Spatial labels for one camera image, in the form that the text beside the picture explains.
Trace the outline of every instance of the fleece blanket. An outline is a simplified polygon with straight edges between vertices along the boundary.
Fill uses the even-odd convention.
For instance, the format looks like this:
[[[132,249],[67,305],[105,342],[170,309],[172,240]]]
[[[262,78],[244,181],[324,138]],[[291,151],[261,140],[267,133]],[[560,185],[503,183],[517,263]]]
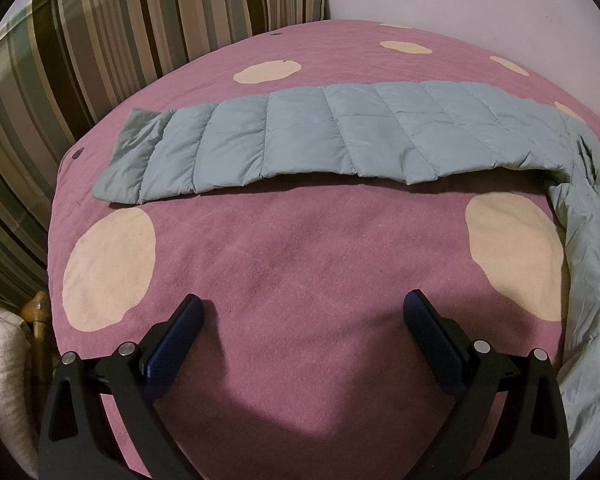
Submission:
[[[49,239],[59,347],[103,355],[138,341],[184,294],[206,300],[208,323],[156,405],[206,478],[404,476],[452,402],[400,318],[411,288],[500,351],[541,346],[559,365],[563,349],[567,361],[577,350],[561,341],[564,232],[534,171],[415,186],[282,176],[131,208],[91,196],[132,108],[396,80],[489,84],[568,110],[600,140],[590,110],[494,53],[420,30],[325,22],[183,67],[114,110],[62,162]],[[109,417],[143,471],[114,409]],[[593,456],[596,444],[584,451]]]

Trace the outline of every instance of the quilted fabric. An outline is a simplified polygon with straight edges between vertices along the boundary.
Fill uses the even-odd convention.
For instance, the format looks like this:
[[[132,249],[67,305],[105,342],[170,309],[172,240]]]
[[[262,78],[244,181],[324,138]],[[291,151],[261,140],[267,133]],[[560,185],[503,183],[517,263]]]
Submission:
[[[0,438],[21,468],[38,478],[38,454],[25,400],[26,330],[23,320],[0,309]]]
[[[120,203],[282,173],[331,171],[414,184],[504,167],[548,171],[571,271],[558,380],[572,465],[600,446],[600,144],[557,109],[485,84],[293,88],[156,113],[133,110],[93,195]]]
[[[314,171],[415,184],[504,166],[563,179],[578,147],[562,117],[488,85],[446,81],[335,84],[161,113],[136,109],[93,195],[135,204]]]

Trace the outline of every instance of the striped curtain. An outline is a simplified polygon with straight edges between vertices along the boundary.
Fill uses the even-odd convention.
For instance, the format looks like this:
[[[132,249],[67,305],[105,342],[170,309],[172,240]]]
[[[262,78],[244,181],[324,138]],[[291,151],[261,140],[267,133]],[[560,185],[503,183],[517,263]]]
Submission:
[[[222,46],[321,20],[324,0],[33,0],[0,30],[0,297],[46,288],[56,173],[117,104]]]

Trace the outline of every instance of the polka dot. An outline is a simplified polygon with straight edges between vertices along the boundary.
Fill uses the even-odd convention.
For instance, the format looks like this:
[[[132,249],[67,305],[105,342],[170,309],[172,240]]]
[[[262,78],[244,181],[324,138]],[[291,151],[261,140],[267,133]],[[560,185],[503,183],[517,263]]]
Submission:
[[[563,319],[570,277],[562,229],[528,198],[506,192],[475,196],[464,217],[471,257],[493,288],[540,319]]]
[[[266,61],[258,65],[245,68],[242,72],[234,75],[234,81],[243,85],[264,83],[265,81],[276,81],[295,74],[302,65],[295,61],[276,60]]]
[[[582,117],[580,117],[576,112],[574,112],[573,110],[571,110],[571,108],[569,108],[568,106],[563,105],[562,103],[559,103],[558,101],[556,101],[554,103],[555,107],[558,108],[558,110],[560,110],[561,112],[566,113],[567,115],[570,115],[571,117],[573,117],[574,119],[579,120],[581,123],[584,123],[584,119]]]
[[[395,25],[395,23],[380,23],[383,27],[395,27],[395,28],[413,28],[407,27],[406,25]]]
[[[529,75],[529,72],[527,72],[524,68],[516,65],[514,62],[509,61],[508,59],[504,59],[503,57],[498,56],[490,56],[489,59],[495,61],[496,63],[500,63],[502,66],[508,68],[509,70],[513,70],[513,72],[518,72],[522,75]]]
[[[430,48],[425,46],[421,46],[417,43],[407,43],[405,41],[383,41],[380,45],[407,54],[431,54],[433,52]]]
[[[154,224],[142,209],[119,209],[96,222],[64,270],[62,305],[71,326],[94,332],[122,320],[144,298],[154,265]]]

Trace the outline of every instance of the metal screw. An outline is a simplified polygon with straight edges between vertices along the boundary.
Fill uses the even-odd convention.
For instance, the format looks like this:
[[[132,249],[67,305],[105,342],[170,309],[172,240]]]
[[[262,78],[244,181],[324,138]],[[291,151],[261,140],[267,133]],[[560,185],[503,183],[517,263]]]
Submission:
[[[542,350],[541,348],[536,348],[534,350],[534,355],[536,356],[536,359],[538,359],[539,361],[546,361],[549,356],[546,354],[546,352],[544,350]]]
[[[67,352],[62,356],[62,364],[70,365],[75,361],[75,352]]]
[[[122,345],[120,345],[118,347],[118,353],[120,355],[130,355],[132,354],[134,351],[136,350],[136,343],[122,343]]]
[[[481,354],[488,354],[491,351],[491,345],[482,339],[478,339],[474,343],[474,348],[476,352],[480,352]]]

